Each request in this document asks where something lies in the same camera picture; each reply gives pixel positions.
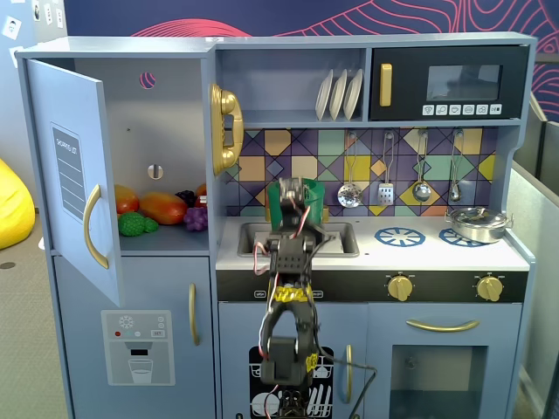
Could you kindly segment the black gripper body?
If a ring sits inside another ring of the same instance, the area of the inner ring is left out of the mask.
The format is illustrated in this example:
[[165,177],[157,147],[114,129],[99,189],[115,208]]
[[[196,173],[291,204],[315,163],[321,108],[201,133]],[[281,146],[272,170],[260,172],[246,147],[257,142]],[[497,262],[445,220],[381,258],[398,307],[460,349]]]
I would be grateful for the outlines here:
[[305,204],[305,184],[301,177],[280,178],[279,199],[282,215],[303,215],[309,211]]

